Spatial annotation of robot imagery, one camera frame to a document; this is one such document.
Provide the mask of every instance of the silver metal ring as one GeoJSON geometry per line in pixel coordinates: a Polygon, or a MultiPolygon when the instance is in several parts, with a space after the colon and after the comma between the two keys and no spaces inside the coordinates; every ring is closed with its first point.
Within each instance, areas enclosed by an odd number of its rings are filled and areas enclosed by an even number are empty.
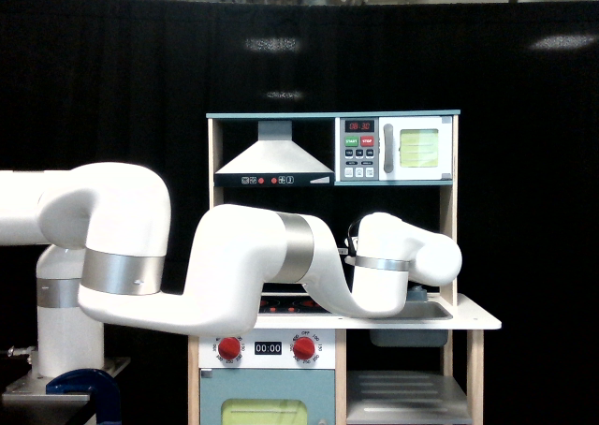
{"type": "Polygon", "coordinates": [[[37,306],[43,308],[76,308],[80,278],[37,279],[37,306]]]}
{"type": "Polygon", "coordinates": [[[409,261],[396,259],[371,258],[369,256],[347,256],[345,262],[361,268],[380,269],[382,271],[406,272],[410,269],[409,261]]]}
{"type": "Polygon", "coordinates": [[[143,296],[160,290],[163,256],[114,255],[87,249],[81,285],[109,294],[143,296]]]}
{"type": "Polygon", "coordinates": [[[298,214],[277,213],[285,225],[287,253],[273,283],[296,283],[310,269],[314,257],[314,236],[308,222],[298,214]]]}

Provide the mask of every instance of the gray sink basin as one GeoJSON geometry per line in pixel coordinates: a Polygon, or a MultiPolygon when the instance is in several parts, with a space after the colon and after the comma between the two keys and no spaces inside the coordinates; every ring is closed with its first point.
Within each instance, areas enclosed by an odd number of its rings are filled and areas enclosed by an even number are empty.
{"type": "MultiPolygon", "coordinates": [[[[402,312],[387,319],[419,320],[453,317],[434,301],[407,301],[402,312]]],[[[442,347],[447,342],[447,330],[371,330],[371,341],[379,347],[442,347]]]]}
{"type": "Polygon", "coordinates": [[[453,316],[435,301],[407,301],[398,315],[389,319],[451,319],[453,316]]]}

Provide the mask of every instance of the digital clock display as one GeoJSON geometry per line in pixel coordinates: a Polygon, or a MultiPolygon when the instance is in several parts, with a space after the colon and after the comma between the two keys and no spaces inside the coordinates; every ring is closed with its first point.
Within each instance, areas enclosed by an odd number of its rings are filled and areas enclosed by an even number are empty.
{"type": "Polygon", "coordinates": [[[374,120],[345,121],[345,133],[372,133],[373,131],[374,120]]]}
{"type": "Polygon", "coordinates": [[[254,344],[255,355],[281,355],[281,343],[261,342],[254,344]]]}

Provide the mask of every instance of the microwave door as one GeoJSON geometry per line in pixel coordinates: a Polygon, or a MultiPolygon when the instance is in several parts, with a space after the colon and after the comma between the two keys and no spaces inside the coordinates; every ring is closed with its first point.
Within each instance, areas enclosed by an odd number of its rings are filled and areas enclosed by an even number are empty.
{"type": "Polygon", "coordinates": [[[452,124],[448,119],[380,118],[379,180],[451,180],[452,124]]]}

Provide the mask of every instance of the light blue panel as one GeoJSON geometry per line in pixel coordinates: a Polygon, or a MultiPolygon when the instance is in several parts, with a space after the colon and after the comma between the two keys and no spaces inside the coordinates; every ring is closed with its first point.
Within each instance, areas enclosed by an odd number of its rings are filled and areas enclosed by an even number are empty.
{"type": "Polygon", "coordinates": [[[335,186],[445,186],[451,180],[380,180],[372,182],[335,182],[335,186]]]}
{"type": "Polygon", "coordinates": [[[199,422],[221,425],[228,399],[300,400],[308,408],[308,425],[320,419],[335,423],[335,371],[285,369],[213,369],[199,378],[199,422]]]}
{"type": "Polygon", "coordinates": [[[209,119],[328,119],[328,118],[370,118],[384,116],[449,116],[460,114],[459,110],[418,110],[418,111],[347,111],[321,113],[208,113],[209,119]]]}

